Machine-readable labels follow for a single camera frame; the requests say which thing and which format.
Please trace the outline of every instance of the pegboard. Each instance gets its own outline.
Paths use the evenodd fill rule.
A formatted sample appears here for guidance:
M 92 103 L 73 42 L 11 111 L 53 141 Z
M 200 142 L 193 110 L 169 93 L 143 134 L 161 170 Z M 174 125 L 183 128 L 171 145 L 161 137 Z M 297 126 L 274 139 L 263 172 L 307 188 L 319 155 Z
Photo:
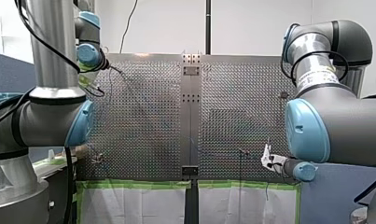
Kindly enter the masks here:
M 91 97 L 94 128 L 78 178 L 180 179 L 181 56 L 108 59 L 122 73 L 111 69 L 96 79 L 105 97 Z M 93 162 L 99 153 L 104 162 Z
M 288 155 L 284 109 L 295 87 L 279 62 L 278 57 L 202 56 L 200 179 L 279 178 L 260 162 L 269 138 L 272 153 Z
M 269 137 L 272 153 L 288 155 L 284 108 L 295 88 L 279 58 L 200 56 L 191 76 L 183 55 L 108 56 L 122 74 L 97 77 L 106 95 L 91 97 L 95 123 L 79 179 L 180 180 L 187 164 L 199 166 L 199 179 L 277 179 L 260 157 Z M 92 162 L 98 153 L 103 163 Z

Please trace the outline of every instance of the green tape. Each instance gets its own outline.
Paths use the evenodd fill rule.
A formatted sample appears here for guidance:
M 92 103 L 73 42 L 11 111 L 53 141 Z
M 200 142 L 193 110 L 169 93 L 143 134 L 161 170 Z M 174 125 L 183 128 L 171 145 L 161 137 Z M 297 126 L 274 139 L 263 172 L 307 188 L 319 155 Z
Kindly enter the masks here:
M 190 182 L 187 181 L 164 181 L 147 182 L 135 180 L 91 180 L 78 181 L 77 185 L 83 189 L 189 189 Z
M 238 180 L 199 180 L 200 189 L 228 189 L 231 187 L 242 187 L 250 189 L 295 190 L 298 188 L 298 185 Z
M 43 164 L 43 163 L 47 163 L 49 165 L 61 165 L 61 164 L 64 164 L 66 163 L 66 160 L 61 158 L 61 159 L 55 159 L 55 160 L 52 160 L 51 162 L 48 162 L 46 160 L 42 160 L 42 161 L 37 161 L 34 163 L 34 165 L 40 165 L 40 164 Z

